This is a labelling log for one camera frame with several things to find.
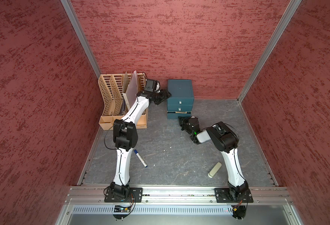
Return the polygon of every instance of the drawer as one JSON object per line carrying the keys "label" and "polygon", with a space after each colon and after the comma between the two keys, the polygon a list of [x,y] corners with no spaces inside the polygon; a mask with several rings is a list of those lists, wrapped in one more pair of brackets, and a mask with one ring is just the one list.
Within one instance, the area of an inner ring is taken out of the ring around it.
{"label": "drawer", "polygon": [[168,119],[178,119],[179,116],[181,116],[181,117],[191,116],[191,112],[188,112],[188,113],[167,112]]}
{"label": "drawer", "polygon": [[173,98],[170,97],[167,99],[168,105],[193,105],[194,98]]}
{"label": "drawer", "polygon": [[173,97],[190,97],[194,98],[191,80],[167,80],[167,90]]}
{"label": "drawer", "polygon": [[167,105],[168,111],[191,112],[192,105]]}

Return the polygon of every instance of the gray stone floor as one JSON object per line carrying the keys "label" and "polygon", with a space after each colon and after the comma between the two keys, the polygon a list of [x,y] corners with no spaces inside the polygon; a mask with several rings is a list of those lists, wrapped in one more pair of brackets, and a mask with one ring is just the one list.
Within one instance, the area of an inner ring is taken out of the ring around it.
{"label": "gray stone floor", "polygon": [[[238,156],[249,186],[271,186],[265,164],[256,150],[246,121],[235,100],[195,100],[192,115],[199,118],[200,128],[219,121],[230,124],[239,133]],[[130,162],[130,182],[137,185],[227,186],[228,174],[221,153],[211,141],[194,144],[176,119],[166,118],[166,102],[149,106],[147,129],[138,129],[135,149],[148,164],[144,168],[135,154]],[[113,131],[106,144],[114,147]],[[222,167],[213,178],[208,172],[217,163]],[[86,184],[110,184],[116,167],[116,151],[106,149],[104,136],[83,181]]]}

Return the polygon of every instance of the metal vent grille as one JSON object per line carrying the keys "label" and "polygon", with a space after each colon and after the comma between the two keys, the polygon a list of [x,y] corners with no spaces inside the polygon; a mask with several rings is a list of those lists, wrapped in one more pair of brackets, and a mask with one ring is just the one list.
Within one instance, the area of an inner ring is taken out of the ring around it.
{"label": "metal vent grille", "polygon": [[[73,214],[113,214],[113,205],[75,205]],[[136,205],[132,214],[181,214],[181,215],[232,215],[232,207],[222,206],[189,206],[189,205]]]}

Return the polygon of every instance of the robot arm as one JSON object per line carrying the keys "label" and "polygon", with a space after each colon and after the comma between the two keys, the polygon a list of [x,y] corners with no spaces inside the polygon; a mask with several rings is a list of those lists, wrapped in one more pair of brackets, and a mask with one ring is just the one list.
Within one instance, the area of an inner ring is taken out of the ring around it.
{"label": "robot arm", "polygon": [[110,190],[118,199],[127,199],[129,196],[129,166],[131,153],[138,141],[136,124],[141,114],[149,107],[153,101],[156,105],[160,104],[171,94],[166,89],[160,89],[158,81],[146,80],[143,91],[137,93],[136,101],[122,119],[114,121],[113,141],[115,143],[118,159],[116,161],[116,172]]}
{"label": "robot arm", "polygon": [[182,130],[191,134],[190,138],[194,143],[200,144],[212,140],[215,147],[224,157],[229,177],[229,197],[233,201],[242,199],[248,191],[248,183],[245,180],[237,156],[237,144],[239,138],[223,122],[218,122],[205,130],[199,128],[199,121],[196,117],[179,117]]}

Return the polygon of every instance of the wire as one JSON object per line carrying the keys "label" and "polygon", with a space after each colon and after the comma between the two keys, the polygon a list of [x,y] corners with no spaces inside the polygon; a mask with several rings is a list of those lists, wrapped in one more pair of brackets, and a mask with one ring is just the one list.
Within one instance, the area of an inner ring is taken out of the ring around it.
{"label": "wire", "polygon": [[120,165],[121,165],[122,151],[120,150],[120,152],[121,152],[121,155],[120,155],[120,162],[119,162],[119,180],[120,180],[121,184],[124,186],[124,184],[121,181],[121,177],[120,177]]}
{"label": "wire", "polygon": [[239,133],[237,132],[237,130],[236,130],[233,126],[231,126],[231,125],[229,125],[229,124],[225,124],[225,125],[228,125],[228,126],[231,127],[232,129],[234,129],[235,132],[236,132],[237,139],[240,140]]}
{"label": "wire", "polygon": [[132,209],[132,210],[129,212],[129,214],[128,214],[128,215],[130,215],[130,213],[132,213],[132,212],[134,211],[134,209],[135,209],[135,206],[136,206],[136,198],[135,198],[135,194],[134,194],[133,192],[131,192],[131,195],[132,195],[132,196],[134,196],[134,198],[133,198],[133,199],[134,199],[134,201],[133,201],[133,202],[135,202],[135,204],[134,204],[134,207],[133,207],[133,209]]}
{"label": "wire", "polygon": [[138,104],[139,104],[139,100],[138,100],[138,102],[136,102],[136,106],[135,106],[135,108],[134,108],[134,110],[130,113],[130,115],[126,118],[126,119],[123,119],[123,121],[125,121],[125,120],[127,120],[128,118],[130,118],[130,116],[134,113],[134,111],[136,110],[136,107],[138,106]]}
{"label": "wire", "polygon": [[143,76],[145,77],[145,79],[147,80],[147,75],[143,72]]}
{"label": "wire", "polygon": [[239,202],[239,204],[235,205],[233,208],[236,208],[236,207],[240,206],[241,203],[242,203],[242,200]]}
{"label": "wire", "polygon": [[107,188],[104,188],[104,201],[105,201],[105,190],[108,191],[108,188],[110,188],[110,186],[108,186]]}
{"label": "wire", "polygon": [[235,158],[235,149],[234,149],[234,161],[235,161],[235,166],[236,166],[236,169],[237,169],[237,172],[239,173],[239,175],[246,181],[246,179],[241,175],[240,171],[239,171],[239,168],[237,168],[237,164],[236,164],[236,158]]}
{"label": "wire", "polygon": [[113,127],[114,127],[115,125],[117,125],[117,124],[112,125],[112,126],[108,129],[108,131],[105,133],[105,136],[104,136],[104,145],[105,145],[105,147],[106,147],[107,149],[110,149],[110,150],[117,150],[116,148],[109,148],[109,147],[107,147],[107,146],[106,146],[106,143],[105,143],[106,135],[108,134],[109,130],[110,130],[111,128],[113,128]]}
{"label": "wire", "polygon": [[247,204],[249,203],[249,191],[250,189],[248,189],[246,192],[247,192],[247,198],[246,198],[246,207],[245,207],[245,215],[244,217],[246,216],[246,212],[247,212]]}
{"label": "wire", "polygon": [[129,199],[129,203],[131,204],[131,206],[133,206],[133,204],[134,204],[134,200],[133,200],[133,202],[130,202],[130,200],[132,200],[132,199],[134,199],[134,198],[133,198],[133,194],[131,193],[131,198]]}

